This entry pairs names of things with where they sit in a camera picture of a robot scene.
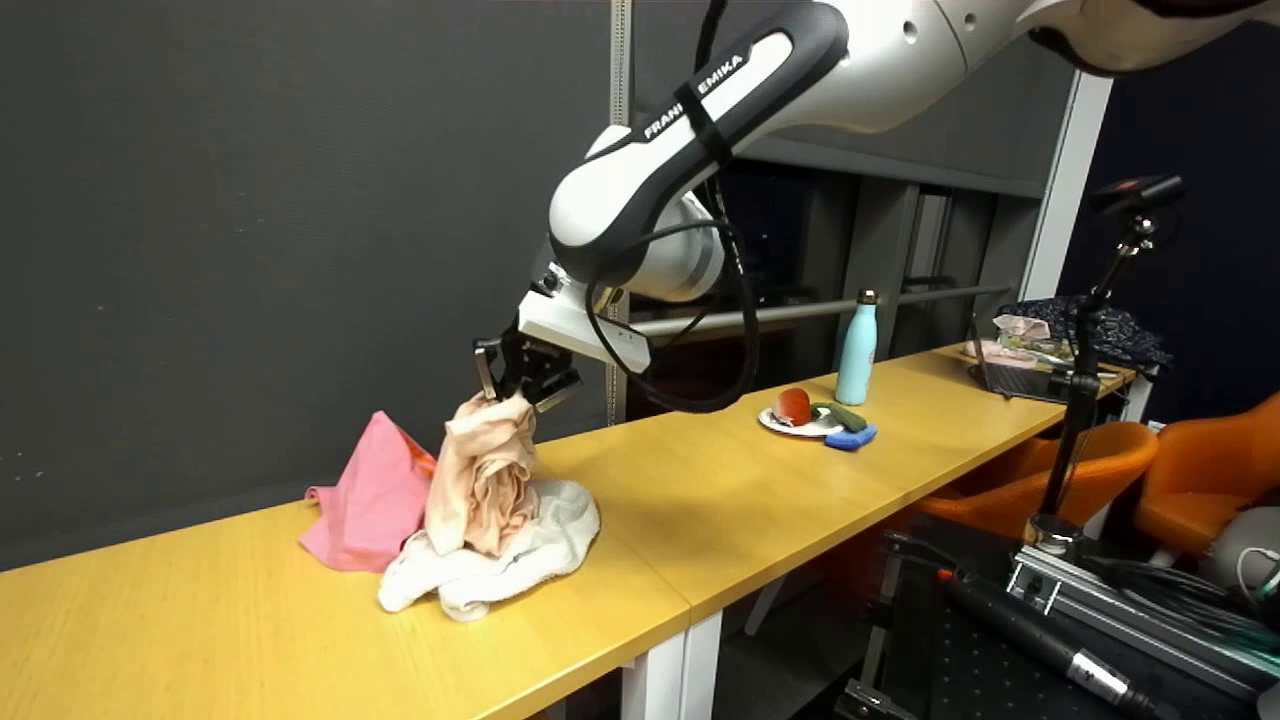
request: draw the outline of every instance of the wire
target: wire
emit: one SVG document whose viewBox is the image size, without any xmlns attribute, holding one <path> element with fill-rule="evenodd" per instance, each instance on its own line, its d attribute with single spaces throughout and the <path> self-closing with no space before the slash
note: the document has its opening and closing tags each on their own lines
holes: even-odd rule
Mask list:
<svg viewBox="0 0 1280 720">
<path fill-rule="evenodd" d="M 640 392 L 664 408 L 676 408 L 676 412 L 716 412 L 716 408 L 728 408 L 732 400 L 744 396 L 744 388 L 756 380 L 756 368 L 760 368 L 760 324 L 756 324 L 756 292 L 752 292 L 752 276 L 740 260 L 740 244 L 732 236 L 732 224 L 724 220 L 692 220 L 692 224 L 672 224 L 672 228 L 660 228 L 660 232 L 648 232 L 640 240 L 640 248 L 664 240 L 664 236 L 676 236 L 676 232 L 692 232 L 692 228 L 716 228 L 720 232 L 720 244 L 724 244 L 724 256 L 732 260 L 732 276 L 736 276 L 736 296 L 740 296 L 740 308 L 744 308 L 744 364 L 736 372 L 736 380 L 724 388 L 724 392 L 712 392 L 712 396 L 680 396 L 680 392 L 668 392 L 664 384 L 652 380 L 652 368 L 648 372 L 636 372 L 620 360 L 620 352 L 612 348 L 612 340 L 604 336 L 600 328 L 600 316 L 592 312 L 596 308 L 596 296 L 600 296 L 600 280 L 608 276 L 608 268 L 616 268 L 628 252 L 612 256 L 612 264 L 604 264 L 592 280 L 588 280 L 588 324 L 600 340 L 600 348 L 608 352 L 608 360 L 640 384 Z"/>
<path fill-rule="evenodd" d="M 708 68 L 712 60 L 712 44 L 716 44 L 716 32 L 720 32 L 720 20 L 724 20 L 724 8 L 728 0 L 708 0 L 704 8 L 704 20 L 700 20 L 700 36 L 696 36 L 696 72 Z M 600 280 L 608 276 L 612 264 L 620 264 L 628 252 L 620 252 L 608 268 L 600 268 L 592 280 L 588 280 L 588 324 L 600 340 L 600 348 L 612 356 L 612 364 L 632 380 L 640 384 L 640 392 L 664 408 L 676 408 L 676 412 L 716 412 L 716 408 L 728 408 L 732 400 L 744 396 L 744 388 L 756 380 L 760 372 L 760 320 L 756 320 L 756 288 L 752 288 L 752 272 L 744 264 L 744 248 L 736 240 L 736 228 L 728 220 L 728 204 L 724 204 L 724 192 L 720 192 L 720 180 L 704 180 L 700 192 L 704 208 L 712 212 L 712 220 L 692 220 L 692 224 L 676 224 L 676 228 L 660 228 L 660 232 L 648 232 L 640 240 L 640 248 L 664 240 L 664 236 L 676 236 L 676 232 L 692 232 L 692 228 L 716 228 L 720 236 L 720 248 L 732 264 L 732 276 L 736 276 L 736 304 L 744 312 L 744 364 L 736 372 L 736 380 L 724 388 L 724 392 L 712 392 L 712 396 L 680 396 L 680 392 L 668 392 L 664 384 L 652 380 L 656 368 L 648 372 L 632 372 L 620 352 L 608 344 L 604 328 L 600 328 L 600 316 L 592 312 L 596 308 L 596 296 L 600 296 Z M 684 340 L 700 320 L 708 316 L 708 304 L 668 340 Z"/>
</svg>

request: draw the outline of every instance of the pink cloth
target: pink cloth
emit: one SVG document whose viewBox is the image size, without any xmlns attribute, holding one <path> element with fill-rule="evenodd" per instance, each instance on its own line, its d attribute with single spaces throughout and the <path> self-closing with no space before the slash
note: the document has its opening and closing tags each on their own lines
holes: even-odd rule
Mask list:
<svg viewBox="0 0 1280 720">
<path fill-rule="evenodd" d="M 424 524 L 436 460 L 384 412 L 372 412 L 336 488 L 308 488 L 320 520 L 300 540 L 340 572 L 384 572 Z"/>
</svg>

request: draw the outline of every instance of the table support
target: table support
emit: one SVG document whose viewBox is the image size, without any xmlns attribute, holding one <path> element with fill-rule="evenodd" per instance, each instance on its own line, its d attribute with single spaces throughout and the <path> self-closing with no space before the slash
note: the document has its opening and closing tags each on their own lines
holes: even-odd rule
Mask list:
<svg viewBox="0 0 1280 720">
<path fill-rule="evenodd" d="M 716 708 L 724 612 L 648 648 L 624 668 L 624 720 L 708 720 Z"/>
</svg>

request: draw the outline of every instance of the orange chair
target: orange chair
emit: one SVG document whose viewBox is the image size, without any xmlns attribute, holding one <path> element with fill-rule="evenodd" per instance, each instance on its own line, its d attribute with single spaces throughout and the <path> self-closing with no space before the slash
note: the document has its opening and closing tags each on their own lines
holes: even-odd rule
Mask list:
<svg viewBox="0 0 1280 720">
<path fill-rule="evenodd" d="M 1268 492 L 1280 492 L 1280 392 L 1236 416 L 1168 424 L 1132 528 L 1200 560 L 1228 520 Z"/>
<path fill-rule="evenodd" d="M 1056 440 L 1028 440 L 1008 456 L 984 464 L 980 472 L 956 480 L 920 508 L 936 520 L 952 520 L 988 536 L 1024 540 L 1036 516 L 1048 472 L 1056 460 Z M 1076 464 L 1060 500 L 1060 520 L 1084 528 L 1100 508 L 1108 508 L 1132 480 L 1140 480 L 1156 460 L 1156 432 L 1128 420 L 1108 420 L 1076 436 Z"/>
</svg>

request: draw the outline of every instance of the white cloth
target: white cloth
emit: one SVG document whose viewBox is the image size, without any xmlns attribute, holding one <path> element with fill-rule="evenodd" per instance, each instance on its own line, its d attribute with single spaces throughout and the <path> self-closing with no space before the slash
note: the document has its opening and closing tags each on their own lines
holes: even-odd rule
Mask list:
<svg viewBox="0 0 1280 720">
<path fill-rule="evenodd" d="M 472 548 L 436 552 L 428 532 L 412 532 L 384 568 L 376 604 L 404 612 L 420 596 L 440 592 L 440 608 L 452 620 L 476 620 L 488 604 L 576 572 L 600 532 L 596 500 L 572 480 L 532 480 L 532 492 L 536 516 L 516 528 L 500 556 Z"/>
</svg>

